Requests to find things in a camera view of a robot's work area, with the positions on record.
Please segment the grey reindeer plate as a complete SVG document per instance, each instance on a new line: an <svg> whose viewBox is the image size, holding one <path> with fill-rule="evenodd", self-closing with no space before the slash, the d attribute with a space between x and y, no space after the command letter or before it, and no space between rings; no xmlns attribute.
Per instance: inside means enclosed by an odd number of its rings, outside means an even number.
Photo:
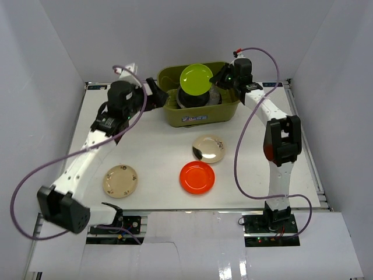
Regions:
<svg viewBox="0 0 373 280"><path fill-rule="evenodd" d="M209 101L206 104L207 106L218 105L221 99L220 92L215 85L212 85L209 89Z"/></svg>

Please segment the lime green plate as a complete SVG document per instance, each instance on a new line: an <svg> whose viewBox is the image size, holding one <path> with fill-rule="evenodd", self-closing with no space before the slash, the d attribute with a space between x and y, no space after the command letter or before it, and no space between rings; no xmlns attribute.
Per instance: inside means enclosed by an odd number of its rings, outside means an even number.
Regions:
<svg viewBox="0 0 373 280"><path fill-rule="evenodd" d="M208 92L212 86L210 79L213 72L204 64L191 64L180 75L181 89L191 95L200 96Z"/></svg>

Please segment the black round plate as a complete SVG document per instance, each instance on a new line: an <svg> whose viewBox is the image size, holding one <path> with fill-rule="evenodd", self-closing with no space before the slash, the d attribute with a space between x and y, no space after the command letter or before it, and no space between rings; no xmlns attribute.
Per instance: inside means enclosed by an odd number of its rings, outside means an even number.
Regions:
<svg viewBox="0 0 373 280"><path fill-rule="evenodd" d="M209 99L209 92L205 92L204 94L198 96L193 96L187 94L181 87L179 87L177 90L176 100L181 108L203 107L207 105Z"/></svg>

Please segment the cream plate with small motifs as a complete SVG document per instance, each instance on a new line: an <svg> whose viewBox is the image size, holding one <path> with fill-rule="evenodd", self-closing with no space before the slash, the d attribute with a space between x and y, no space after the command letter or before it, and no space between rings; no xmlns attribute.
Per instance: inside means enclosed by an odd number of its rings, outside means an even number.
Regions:
<svg viewBox="0 0 373 280"><path fill-rule="evenodd" d="M138 174L133 167L117 165L103 177L103 190L111 198L125 198L138 186Z"/></svg>

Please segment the orange plate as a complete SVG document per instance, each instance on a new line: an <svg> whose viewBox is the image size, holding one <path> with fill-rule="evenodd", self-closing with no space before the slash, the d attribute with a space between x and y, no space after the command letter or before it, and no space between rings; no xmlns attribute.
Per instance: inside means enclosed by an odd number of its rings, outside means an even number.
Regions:
<svg viewBox="0 0 373 280"><path fill-rule="evenodd" d="M180 171L181 187L193 195L202 195L209 192L215 183L213 169L204 162L192 161L187 163Z"/></svg>

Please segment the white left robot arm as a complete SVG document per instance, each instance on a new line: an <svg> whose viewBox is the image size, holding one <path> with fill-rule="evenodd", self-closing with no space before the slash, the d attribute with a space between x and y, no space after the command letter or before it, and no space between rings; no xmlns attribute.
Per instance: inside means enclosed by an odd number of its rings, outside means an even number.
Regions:
<svg viewBox="0 0 373 280"><path fill-rule="evenodd" d="M89 225L103 225L111 233L122 229L123 218L113 205L104 202L94 209L84 206L82 200L103 160L118 145L124 131L133 126L131 118L165 105L168 94L153 78L147 78L146 83L150 94L143 86L128 81L110 84L107 101L99 107L80 155L51 186L42 186L37 192L45 221L75 234Z"/></svg>

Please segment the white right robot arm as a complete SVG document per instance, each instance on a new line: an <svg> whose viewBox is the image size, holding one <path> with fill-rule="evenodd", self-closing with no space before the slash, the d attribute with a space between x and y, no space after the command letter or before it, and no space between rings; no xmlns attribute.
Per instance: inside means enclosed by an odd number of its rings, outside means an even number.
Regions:
<svg viewBox="0 0 373 280"><path fill-rule="evenodd" d="M291 216L290 177L302 151L300 118L281 111L265 96L263 87L253 81L250 59L237 57L224 64L210 81L218 88L233 90L240 102L252 110L250 118L257 116L265 126L263 152L269 162L270 178L268 195L262 197L263 225L269 232L278 232Z"/></svg>

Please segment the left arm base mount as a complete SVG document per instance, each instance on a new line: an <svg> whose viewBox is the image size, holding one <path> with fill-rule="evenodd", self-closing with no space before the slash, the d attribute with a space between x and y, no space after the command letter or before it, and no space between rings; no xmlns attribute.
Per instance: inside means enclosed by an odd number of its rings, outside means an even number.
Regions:
<svg viewBox="0 0 373 280"><path fill-rule="evenodd" d="M86 238L87 244L95 245L141 245L144 238L141 233L141 216L124 215L120 207L102 202L115 210L114 220L109 225L91 227Z"/></svg>

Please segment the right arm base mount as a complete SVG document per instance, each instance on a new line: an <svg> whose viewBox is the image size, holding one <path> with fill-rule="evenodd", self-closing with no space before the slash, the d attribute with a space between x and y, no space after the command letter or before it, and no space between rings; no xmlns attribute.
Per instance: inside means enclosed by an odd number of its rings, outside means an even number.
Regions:
<svg viewBox="0 0 373 280"><path fill-rule="evenodd" d="M297 223L293 214L290 219L281 221L278 225L269 226L263 215L243 215L238 224L243 227L246 248L265 247L298 247L300 238Z"/></svg>

